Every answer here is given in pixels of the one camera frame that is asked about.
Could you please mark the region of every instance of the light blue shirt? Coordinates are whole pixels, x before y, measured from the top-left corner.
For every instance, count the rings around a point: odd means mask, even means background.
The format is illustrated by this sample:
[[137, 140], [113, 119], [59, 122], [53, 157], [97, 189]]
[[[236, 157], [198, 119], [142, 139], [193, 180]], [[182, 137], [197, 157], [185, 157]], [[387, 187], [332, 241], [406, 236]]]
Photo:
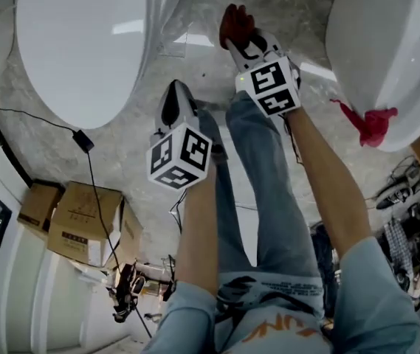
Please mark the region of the light blue shirt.
[[[212, 347], [226, 354], [419, 353], [420, 320], [375, 238], [356, 244], [340, 265], [332, 341], [321, 333], [317, 317], [280, 301], [250, 308], [231, 334], [231, 320], [215, 327], [214, 296], [179, 282], [156, 335], [143, 353], [197, 354]], [[279, 274], [272, 276], [274, 282], [280, 279]], [[229, 326], [221, 329], [223, 324]]]

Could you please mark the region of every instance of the jeans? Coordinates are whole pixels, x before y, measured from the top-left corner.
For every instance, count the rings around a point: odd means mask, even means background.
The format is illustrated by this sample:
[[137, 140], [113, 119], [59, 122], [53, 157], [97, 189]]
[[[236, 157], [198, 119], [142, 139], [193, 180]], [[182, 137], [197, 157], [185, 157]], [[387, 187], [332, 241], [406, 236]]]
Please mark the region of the jeans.
[[[218, 125], [199, 112], [200, 130], [222, 145]], [[241, 239], [227, 162], [216, 165], [219, 272], [264, 271], [319, 277], [317, 260], [300, 208], [289, 184], [280, 133], [246, 92], [239, 92], [226, 114], [227, 127], [255, 193], [259, 215], [257, 267], [252, 267]]]

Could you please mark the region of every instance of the floor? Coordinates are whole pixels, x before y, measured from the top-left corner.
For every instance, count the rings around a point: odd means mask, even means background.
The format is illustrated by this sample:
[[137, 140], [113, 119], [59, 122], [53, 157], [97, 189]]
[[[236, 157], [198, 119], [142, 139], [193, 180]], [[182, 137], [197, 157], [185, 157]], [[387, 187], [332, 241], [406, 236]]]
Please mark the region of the floor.
[[[229, 154], [235, 198], [242, 206], [255, 207], [246, 174], [224, 127], [224, 110], [234, 95], [235, 65], [229, 53], [218, 45], [218, 27], [229, 3], [245, 4], [258, 27], [278, 37], [293, 61], [329, 68], [324, 50], [324, 33], [333, 0], [181, 0], [164, 28], [159, 56], [148, 67], [128, 105], [109, 124], [87, 135], [95, 143], [91, 152], [97, 184], [122, 190], [145, 227], [141, 260], [154, 264], [174, 254], [179, 231], [168, 210], [178, 195], [151, 184], [145, 176], [145, 151], [154, 129], [154, 110], [173, 79], [188, 84], [195, 98], [207, 102], [221, 123], [221, 134]], [[302, 74], [301, 100], [313, 119], [370, 198], [385, 185], [390, 171], [410, 150], [382, 153], [359, 146], [359, 134], [329, 102], [340, 97], [335, 82]], [[0, 74], [0, 107], [22, 108], [31, 114], [60, 122], [44, 105], [31, 86], [15, 44], [6, 69]], [[66, 183], [90, 182], [85, 155], [69, 137], [69, 132], [29, 117], [0, 112], [0, 126], [27, 172], [38, 178]], [[297, 165], [292, 146], [285, 140], [292, 186], [307, 224], [320, 219], [303, 167]], [[257, 216], [240, 209], [241, 229], [247, 251], [254, 257]], [[374, 230], [382, 227], [391, 211], [369, 210]]]

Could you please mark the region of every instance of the red cloth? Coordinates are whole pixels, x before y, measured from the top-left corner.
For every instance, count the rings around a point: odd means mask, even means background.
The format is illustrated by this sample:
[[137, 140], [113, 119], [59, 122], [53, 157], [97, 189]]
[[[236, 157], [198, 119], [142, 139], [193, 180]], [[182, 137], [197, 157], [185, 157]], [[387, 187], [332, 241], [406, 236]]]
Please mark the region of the red cloth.
[[391, 117], [396, 117], [399, 111], [396, 108], [386, 110], [372, 110], [365, 113], [365, 119], [357, 115], [346, 104], [340, 100], [330, 100], [332, 103], [339, 103], [344, 115], [360, 132], [360, 145], [379, 147], [388, 132], [388, 123]]

